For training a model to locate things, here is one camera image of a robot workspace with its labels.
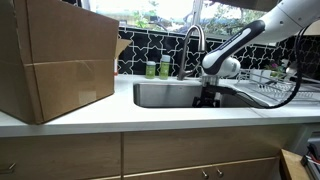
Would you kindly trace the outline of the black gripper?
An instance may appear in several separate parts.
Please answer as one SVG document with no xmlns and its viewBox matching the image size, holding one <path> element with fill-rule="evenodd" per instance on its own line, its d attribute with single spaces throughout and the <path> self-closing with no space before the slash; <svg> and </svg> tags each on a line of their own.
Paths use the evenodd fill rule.
<svg viewBox="0 0 320 180">
<path fill-rule="evenodd" d="M 195 108 L 201 108 L 201 107 L 217 108 L 220 106 L 220 100 L 216 99 L 217 94 L 233 95 L 234 90 L 229 87 L 206 85 L 205 87 L 201 88 L 201 95 L 199 97 L 194 97 L 192 106 Z"/>
</svg>

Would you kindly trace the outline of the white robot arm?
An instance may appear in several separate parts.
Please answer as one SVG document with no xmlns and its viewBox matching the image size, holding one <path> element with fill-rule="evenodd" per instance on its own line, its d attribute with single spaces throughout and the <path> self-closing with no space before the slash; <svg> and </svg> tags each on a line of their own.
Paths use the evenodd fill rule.
<svg viewBox="0 0 320 180">
<path fill-rule="evenodd" d="M 210 84 L 207 77 L 234 77 L 240 62 L 232 55 L 249 44 L 259 41 L 275 42 L 294 34 L 301 36 L 320 15 L 320 0 L 281 0 L 261 18 L 244 26 L 221 45 L 205 55 L 201 66 L 205 73 L 201 95 L 193 100 L 193 107 L 213 106 L 217 93 L 237 96 L 231 88 Z"/>
</svg>

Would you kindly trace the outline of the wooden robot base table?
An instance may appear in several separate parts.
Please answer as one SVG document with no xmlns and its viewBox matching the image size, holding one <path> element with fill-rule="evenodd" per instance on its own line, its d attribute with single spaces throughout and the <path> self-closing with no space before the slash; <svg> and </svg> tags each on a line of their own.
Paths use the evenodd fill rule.
<svg viewBox="0 0 320 180">
<path fill-rule="evenodd" d="M 281 180 L 311 180 L 305 167 L 300 163 L 302 159 L 300 155 L 281 149 L 279 157 Z"/>
</svg>

